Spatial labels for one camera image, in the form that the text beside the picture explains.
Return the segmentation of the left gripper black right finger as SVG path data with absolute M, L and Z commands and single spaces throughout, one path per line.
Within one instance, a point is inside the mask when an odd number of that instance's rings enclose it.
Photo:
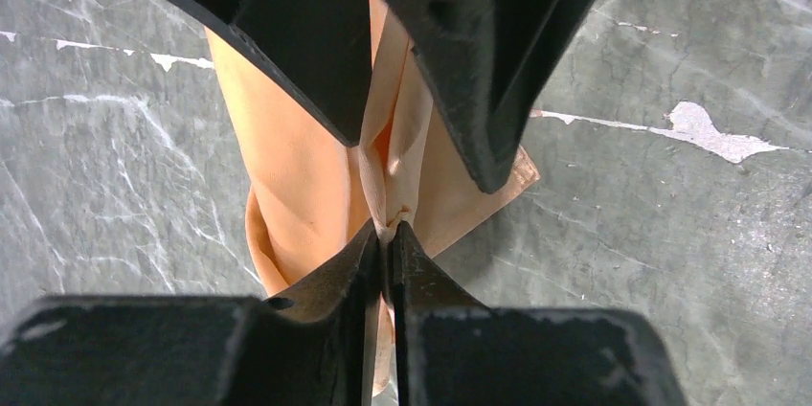
M 490 307 L 423 251 L 408 223 L 388 247 L 403 405 L 682 405 L 665 345 L 616 308 Z

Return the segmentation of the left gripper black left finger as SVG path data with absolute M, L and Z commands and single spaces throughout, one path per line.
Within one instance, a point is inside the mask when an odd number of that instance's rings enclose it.
M 1 329 L 5 405 L 368 405 L 378 240 L 277 295 L 47 296 Z

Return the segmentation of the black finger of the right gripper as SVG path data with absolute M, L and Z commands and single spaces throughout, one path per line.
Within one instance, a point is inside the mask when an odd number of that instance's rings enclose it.
M 595 0 L 385 0 L 463 164 L 501 189 L 530 109 Z
M 372 74 L 368 0 L 168 0 L 354 147 Z

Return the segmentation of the peach satin napkin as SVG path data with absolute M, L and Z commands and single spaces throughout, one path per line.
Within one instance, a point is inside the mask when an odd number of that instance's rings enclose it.
M 368 221 L 384 240 L 397 222 L 410 223 L 435 257 L 539 178 L 520 151 L 505 185 L 481 192 L 384 0 L 369 0 L 368 23 L 372 94 L 357 147 L 342 145 L 244 55 L 206 33 L 250 180 L 248 249 L 269 295 L 331 259 Z

